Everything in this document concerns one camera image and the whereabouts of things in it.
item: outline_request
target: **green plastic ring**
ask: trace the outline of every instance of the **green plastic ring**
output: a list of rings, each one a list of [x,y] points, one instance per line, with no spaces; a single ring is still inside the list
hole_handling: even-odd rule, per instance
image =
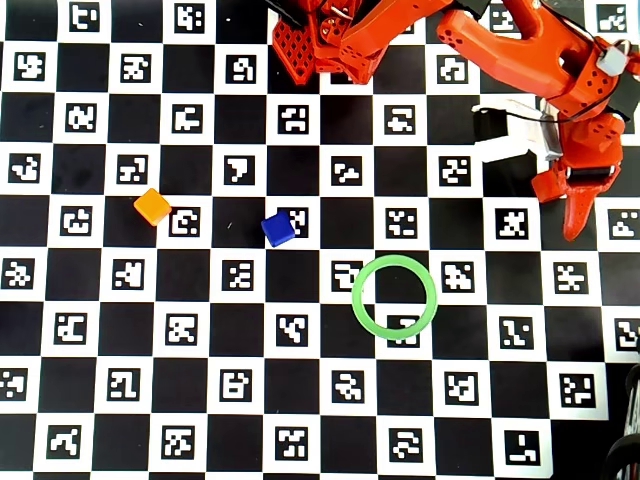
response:
[[[411,270],[424,286],[427,294],[427,305],[418,321],[409,327],[398,329],[381,327],[369,316],[364,308],[364,304],[362,303],[364,282],[372,273],[385,267],[404,267],[407,270]],[[420,262],[413,258],[405,257],[404,255],[385,255],[384,257],[378,257],[372,262],[369,262],[360,270],[351,289],[351,306],[353,307],[353,313],[356,315],[356,318],[369,333],[386,340],[404,340],[405,338],[419,334],[431,323],[438,309],[438,296],[436,294],[436,285],[433,283],[433,278],[431,278],[429,270]]]

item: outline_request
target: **white square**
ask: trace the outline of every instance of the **white square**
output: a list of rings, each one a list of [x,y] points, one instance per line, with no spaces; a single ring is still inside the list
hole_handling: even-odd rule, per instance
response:
[[[602,338],[607,363],[638,363],[640,307],[602,307]]]
[[[485,197],[482,199],[482,208],[485,250],[538,252],[542,249],[540,204],[537,198]]]
[[[98,357],[94,412],[149,414],[152,388],[153,358]]]
[[[49,248],[101,248],[104,202],[102,195],[51,195]]]
[[[542,299],[546,306],[589,306],[599,307],[602,305],[602,295],[600,290],[600,260],[598,252],[587,251],[543,251],[542,260]],[[573,264],[574,272],[569,266]],[[575,267],[582,267],[586,264],[587,278],[575,271]],[[563,289],[556,292],[556,281],[562,285]],[[588,286],[588,293],[570,293],[574,288],[581,289],[584,283]]]
[[[209,249],[213,205],[208,196],[165,195],[171,205],[166,222],[158,225],[158,248]]]
[[[108,143],[104,175],[107,196],[139,197],[150,188],[159,190],[160,145]]]
[[[167,0],[162,3],[165,45],[214,45],[216,43],[215,2]],[[185,8],[178,10],[179,7],[176,4],[184,5],[185,3],[191,3],[200,8],[192,11]]]
[[[93,413],[39,413],[36,418],[35,446],[33,453],[34,472],[91,472],[93,455]],[[67,433],[56,432],[48,441],[49,427],[70,427]],[[62,452],[79,458],[47,458],[47,453]]]
[[[518,446],[523,452],[507,455],[505,431],[537,432],[539,450],[527,449],[526,437],[518,437]],[[534,418],[492,418],[493,473],[500,477],[551,478],[553,476],[553,456],[551,449],[551,421]],[[538,465],[518,465],[517,462],[538,463]]]
[[[112,43],[109,93],[161,94],[163,58],[160,43]]]
[[[320,197],[267,197],[265,218],[284,208],[291,218],[296,238],[278,246],[278,250],[320,250]],[[269,250],[273,247],[265,237]]]
[[[202,108],[202,118],[198,118],[198,108]],[[160,104],[160,143],[211,145],[215,132],[215,116],[213,94],[163,93]]]
[[[209,358],[207,412],[228,415],[264,413],[264,358]]]
[[[431,198],[482,197],[482,170],[474,145],[427,147],[427,187]]]
[[[390,444],[391,435],[394,433],[392,429],[399,430],[395,432],[395,445]],[[433,417],[378,416],[376,418],[378,474],[435,475],[434,433]],[[406,455],[412,453],[410,449],[419,449],[422,461],[403,462],[402,458],[407,458]]]
[[[427,36],[427,21],[426,18],[421,18],[416,21],[406,31],[398,35],[391,40],[389,45],[423,45],[424,39]]]
[[[640,198],[597,197],[594,205],[600,252],[640,252]],[[609,211],[615,215],[609,222]]]
[[[373,145],[320,145],[320,196],[373,197],[374,165]]]
[[[598,5],[625,5],[626,31],[620,31],[612,25],[610,19],[604,20],[601,25],[597,16]],[[638,2],[624,2],[619,0],[585,0],[584,2],[584,26],[588,32],[602,37],[607,42],[613,43],[627,39],[637,45],[640,43],[640,26],[638,25]]]
[[[149,471],[204,472],[207,469],[207,429],[206,413],[152,413]],[[167,436],[174,436],[174,445]],[[162,458],[163,452],[174,458]],[[193,456],[193,459],[181,456]]]
[[[265,197],[267,146],[216,145],[213,149],[212,185],[214,197]]]
[[[320,303],[350,305],[353,282],[360,270],[374,258],[373,250],[320,250]],[[375,298],[375,279],[372,276],[365,282],[362,301],[373,305]]]
[[[58,42],[60,43],[110,43],[111,2],[90,0],[97,8],[74,7],[77,0],[58,2]]]
[[[330,73],[320,74],[320,95],[373,95],[373,77],[366,85],[349,83],[332,83]]]
[[[278,435],[282,436],[282,442],[289,444],[287,449],[295,454],[305,453],[307,460],[276,459],[278,427]],[[300,445],[304,441],[307,442],[306,445]],[[262,417],[262,448],[264,473],[320,473],[320,416],[264,415]]]
[[[373,212],[376,250],[429,250],[427,197],[375,197]]]
[[[4,271],[5,259],[8,269]],[[28,271],[29,265],[23,265],[13,259],[33,260],[34,271]],[[0,247],[0,281],[10,282],[14,286],[2,288],[0,284],[0,301],[41,302],[45,296],[47,281],[47,248],[46,247]]]
[[[374,95],[373,144],[427,145],[426,95]]]
[[[267,45],[219,43],[216,45],[213,90],[223,95],[266,95],[268,64]]]
[[[55,93],[58,70],[56,42],[4,42],[2,58],[3,92]]]
[[[56,93],[53,143],[103,145],[107,143],[108,132],[108,93]]]
[[[413,325],[424,312],[425,306],[415,303],[377,303],[375,320],[381,327],[389,326],[389,317],[399,318],[405,328]],[[431,324],[418,335],[405,340],[385,340],[376,337],[376,358],[385,360],[431,360],[432,351]]]
[[[431,250],[429,272],[436,284],[440,305],[486,305],[487,273],[483,250]]]
[[[431,365],[434,417],[491,418],[489,361],[433,360]]]
[[[321,358],[320,414],[375,417],[376,376],[375,359]]]
[[[19,158],[12,162],[12,154]],[[0,143],[0,191],[3,194],[49,195],[52,168],[51,143]]]
[[[574,406],[563,405],[562,398],[571,394],[571,390],[567,391],[566,389],[573,388],[573,385],[564,385],[563,382],[561,389],[560,376],[571,374],[592,375],[588,380],[594,382],[591,388],[595,393],[595,408],[576,406],[576,402],[572,402]],[[552,420],[609,420],[607,372],[604,363],[547,362],[547,387],[549,389],[549,414]]]
[[[0,357],[0,410],[2,413],[38,413],[40,357]]]
[[[155,248],[103,248],[100,301],[153,302],[157,260]]]
[[[425,55],[429,95],[480,94],[480,69],[476,64],[444,44],[429,45]]]
[[[97,357],[100,302],[44,302],[43,357]]]
[[[265,358],[320,358],[320,305],[264,304]]]
[[[320,95],[267,96],[267,145],[319,144]]]
[[[208,302],[156,302],[153,317],[154,357],[209,357]]]
[[[489,360],[545,362],[544,307],[542,305],[487,305]]]
[[[225,261],[236,262],[236,266],[226,265]],[[211,293],[219,303],[264,303],[266,251],[248,248],[214,248],[211,250]],[[246,272],[250,272],[250,288],[243,284],[247,281]],[[223,276],[235,275],[232,281],[225,282]]]

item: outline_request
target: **black and white checkerboard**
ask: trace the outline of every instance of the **black and white checkerboard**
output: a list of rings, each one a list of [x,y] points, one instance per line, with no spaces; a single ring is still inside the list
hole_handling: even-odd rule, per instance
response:
[[[535,98],[437,18],[369,85],[295,88],[262,3],[0,2],[0,478],[594,478],[640,335],[633,123],[570,244],[543,162],[473,145],[471,106]],[[558,8],[638,41],[633,0]],[[483,22],[514,35],[501,4]],[[149,187],[175,207],[157,229],[132,207]],[[297,238],[274,250],[279,210]],[[403,342],[350,306],[390,252],[439,291]],[[397,269],[364,298],[395,327],[425,300]]]

